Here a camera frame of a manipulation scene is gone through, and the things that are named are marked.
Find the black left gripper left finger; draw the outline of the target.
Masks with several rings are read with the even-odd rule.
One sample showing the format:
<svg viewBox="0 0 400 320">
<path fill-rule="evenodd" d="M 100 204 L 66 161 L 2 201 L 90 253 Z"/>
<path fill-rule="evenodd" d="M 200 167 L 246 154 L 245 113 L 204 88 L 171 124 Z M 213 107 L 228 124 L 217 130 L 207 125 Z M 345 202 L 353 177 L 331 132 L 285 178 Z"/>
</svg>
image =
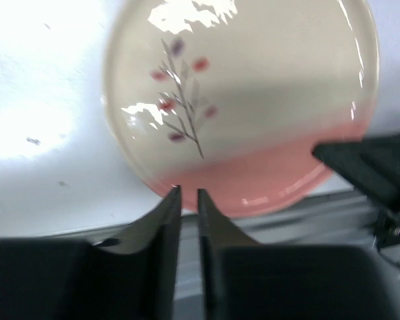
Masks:
<svg viewBox="0 0 400 320">
<path fill-rule="evenodd" d="M 181 230 L 174 187 L 97 243 L 0 239 L 0 319 L 170 319 Z"/>
</svg>

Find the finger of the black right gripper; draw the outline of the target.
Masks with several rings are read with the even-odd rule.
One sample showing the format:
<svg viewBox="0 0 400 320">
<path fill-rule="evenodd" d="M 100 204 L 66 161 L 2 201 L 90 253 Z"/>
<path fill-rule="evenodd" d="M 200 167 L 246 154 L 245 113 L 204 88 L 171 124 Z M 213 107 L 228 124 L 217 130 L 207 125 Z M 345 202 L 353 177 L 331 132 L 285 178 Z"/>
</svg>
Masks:
<svg viewBox="0 0 400 320">
<path fill-rule="evenodd" d="M 312 155 L 387 213 L 400 213 L 400 133 L 321 142 Z"/>
</svg>

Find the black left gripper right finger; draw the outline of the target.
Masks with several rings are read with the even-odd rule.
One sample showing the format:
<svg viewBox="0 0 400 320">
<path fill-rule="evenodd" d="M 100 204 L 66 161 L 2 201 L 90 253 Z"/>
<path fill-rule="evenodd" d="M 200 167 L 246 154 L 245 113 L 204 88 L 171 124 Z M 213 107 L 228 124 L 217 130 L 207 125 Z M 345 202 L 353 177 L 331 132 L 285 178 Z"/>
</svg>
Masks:
<svg viewBox="0 0 400 320">
<path fill-rule="evenodd" d="M 207 319 L 398 319 L 374 258 L 350 245 L 259 243 L 197 194 Z"/>
</svg>

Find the pink and cream floral plate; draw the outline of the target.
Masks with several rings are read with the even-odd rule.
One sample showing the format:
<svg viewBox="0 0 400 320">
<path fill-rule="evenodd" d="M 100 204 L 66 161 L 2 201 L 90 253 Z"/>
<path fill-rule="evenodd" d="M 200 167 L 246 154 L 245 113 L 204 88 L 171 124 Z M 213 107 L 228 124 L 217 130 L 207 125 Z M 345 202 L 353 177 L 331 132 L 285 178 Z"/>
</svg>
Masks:
<svg viewBox="0 0 400 320">
<path fill-rule="evenodd" d="M 205 189 L 230 217 L 302 199 L 331 171 L 320 141 L 358 140 L 379 83 L 366 1 L 128 1 L 103 73 L 110 131 L 156 194 Z"/>
</svg>

